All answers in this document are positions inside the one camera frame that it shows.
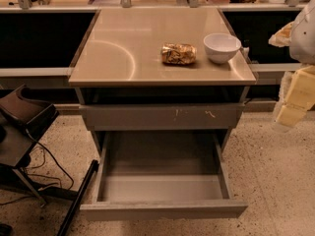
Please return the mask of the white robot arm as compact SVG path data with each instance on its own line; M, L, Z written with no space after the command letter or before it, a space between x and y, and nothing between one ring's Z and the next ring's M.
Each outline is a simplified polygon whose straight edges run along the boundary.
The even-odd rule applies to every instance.
M284 73L273 112L274 129L287 132L315 105L315 0L273 34L269 43L288 46L290 57L301 64L295 72Z

